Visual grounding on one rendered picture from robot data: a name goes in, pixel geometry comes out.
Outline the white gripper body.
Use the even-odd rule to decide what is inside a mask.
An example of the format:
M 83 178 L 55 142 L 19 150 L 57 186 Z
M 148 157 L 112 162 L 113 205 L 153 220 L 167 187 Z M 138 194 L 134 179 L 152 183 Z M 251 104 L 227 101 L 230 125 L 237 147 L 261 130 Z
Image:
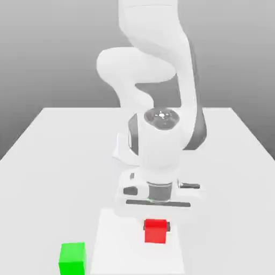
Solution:
M 146 199 L 116 198 L 115 213 L 121 216 L 185 216 L 201 207 L 203 198 L 189 193 L 167 202 L 151 202 Z

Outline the small red cube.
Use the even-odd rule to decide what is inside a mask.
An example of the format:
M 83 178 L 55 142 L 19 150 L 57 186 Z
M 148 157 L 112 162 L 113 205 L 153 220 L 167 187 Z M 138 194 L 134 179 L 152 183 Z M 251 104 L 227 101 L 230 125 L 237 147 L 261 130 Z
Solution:
M 165 244 L 168 222 L 163 219 L 145 219 L 144 241 L 146 243 Z

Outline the small green cube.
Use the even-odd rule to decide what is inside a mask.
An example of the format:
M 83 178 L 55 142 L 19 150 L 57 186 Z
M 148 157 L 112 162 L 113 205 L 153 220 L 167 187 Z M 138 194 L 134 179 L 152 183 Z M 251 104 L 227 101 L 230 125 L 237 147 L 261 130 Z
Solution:
M 85 275 L 86 247 L 84 242 L 62 243 L 59 270 L 60 275 Z

